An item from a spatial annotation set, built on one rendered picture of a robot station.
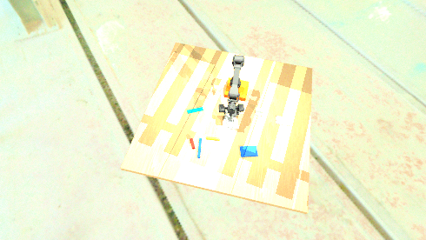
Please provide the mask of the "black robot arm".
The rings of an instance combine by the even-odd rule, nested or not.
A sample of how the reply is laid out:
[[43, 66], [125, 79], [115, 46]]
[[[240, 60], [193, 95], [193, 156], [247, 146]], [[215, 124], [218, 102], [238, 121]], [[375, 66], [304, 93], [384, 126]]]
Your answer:
[[229, 102], [227, 112], [230, 114], [230, 117], [238, 117], [239, 115], [239, 111], [236, 110], [236, 103], [238, 103], [240, 98], [240, 93], [238, 92], [239, 87], [241, 86], [239, 73], [244, 65], [244, 58], [244, 56], [234, 55], [232, 59], [232, 65], [234, 66], [234, 76], [230, 80], [231, 87], [227, 99], [227, 102]]

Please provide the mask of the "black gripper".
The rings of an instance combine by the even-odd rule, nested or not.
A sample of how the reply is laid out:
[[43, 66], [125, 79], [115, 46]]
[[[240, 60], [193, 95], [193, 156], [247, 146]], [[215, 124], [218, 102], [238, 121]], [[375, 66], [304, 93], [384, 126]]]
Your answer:
[[[225, 107], [224, 104], [219, 104], [219, 112], [222, 112], [225, 114], [225, 111], [228, 109], [228, 107]], [[236, 110], [238, 110], [239, 112], [244, 112], [244, 106], [242, 103], [239, 103], [236, 106]]]

